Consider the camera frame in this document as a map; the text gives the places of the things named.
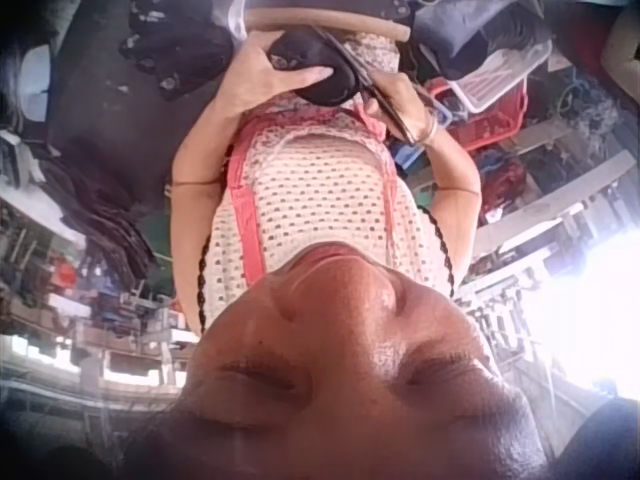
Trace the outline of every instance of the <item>nose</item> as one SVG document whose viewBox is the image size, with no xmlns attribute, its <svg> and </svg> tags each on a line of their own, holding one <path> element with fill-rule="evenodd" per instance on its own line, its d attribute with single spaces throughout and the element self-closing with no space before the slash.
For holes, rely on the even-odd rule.
<svg viewBox="0 0 640 480">
<path fill-rule="evenodd" d="M 396 363 L 397 288 L 382 267 L 338 257 L 296 279 L 287 310 L 300 341 L 330 376 L 387 376 Z"/>
</svg>

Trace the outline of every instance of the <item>red basket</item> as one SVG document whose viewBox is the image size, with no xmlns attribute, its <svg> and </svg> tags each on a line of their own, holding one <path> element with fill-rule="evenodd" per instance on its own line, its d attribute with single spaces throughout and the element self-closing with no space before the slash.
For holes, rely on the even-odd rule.
<svg viewBox="0 0 640 480">
<path fill-rule="evenodd" d="M 451 89 L 443 78 L 432 80 L 425 88 L 434 97 Z M 471 152 L 518 133 L 528 104 L 525 79 L 484 112 L 471 114 L 467 123 L 452 125 L 447 130 L 460 145 Z"/>
</svg>

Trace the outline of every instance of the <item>woman's hand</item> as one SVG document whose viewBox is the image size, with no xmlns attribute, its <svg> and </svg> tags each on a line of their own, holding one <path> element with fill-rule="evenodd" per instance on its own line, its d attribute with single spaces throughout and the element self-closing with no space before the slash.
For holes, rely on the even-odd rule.
<svg viewBox="0 0 640 480">
<path fill-rule="evenodd" d="M 414 138 L 424 139 L 431 131 L 435 120 L 413 89 L 409 77 L 404 73 L 380 71 L 370 72 L 370 75 L 376 87 L 382 90 L 382 93 L 389 99 Z M 384 122 L 396 138 L 404 139 L 404 135 L 380 110 L 377 100 L 369 100 L 365 110 L 369 116 Z"/>
<path fill-rule="evenodd" d="M 255 108 L 281 93 L 308 87 L 333 74 L 327 67 L 278 71 L 266 51 L 284 32 L 252 32 L 222 80 L 216 103 L 231 116 Z"/>
</svg>

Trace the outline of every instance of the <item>wooden stick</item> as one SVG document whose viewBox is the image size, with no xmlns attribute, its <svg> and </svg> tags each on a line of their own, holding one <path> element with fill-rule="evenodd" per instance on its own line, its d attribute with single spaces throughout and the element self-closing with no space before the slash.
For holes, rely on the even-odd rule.
<svg viewBox="0 0 640 480">
<path fill-rule="evenodd" d="M 253 8 L 245 12 L 247 30 L 274 30 L 288 25 L 317 25 L 350 32 L 372 33 L 406 42 L 411 29 L 389 20 L 357 13 L 317 8 Z"/>
</svg>

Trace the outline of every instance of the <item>bracelet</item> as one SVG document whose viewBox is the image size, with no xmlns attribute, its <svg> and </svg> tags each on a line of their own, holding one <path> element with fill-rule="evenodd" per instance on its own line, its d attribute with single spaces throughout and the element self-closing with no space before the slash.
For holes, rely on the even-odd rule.
<svg viewBox="0 0 640 480">
<path fill-rule="evenodd" d="M 438 120 L 435 117 L 432 117 L 433 122 L 431 124 L 431 130 L 429 131 L 429 133 L 427 134 L 426 137 L 420 138 L 419 142 L 424 145 L 424 146 L 430 146 L 431 142 L 433 141 L 434 137 L 436 136 L 436 133 L 438 133 Z"/>
</svg>

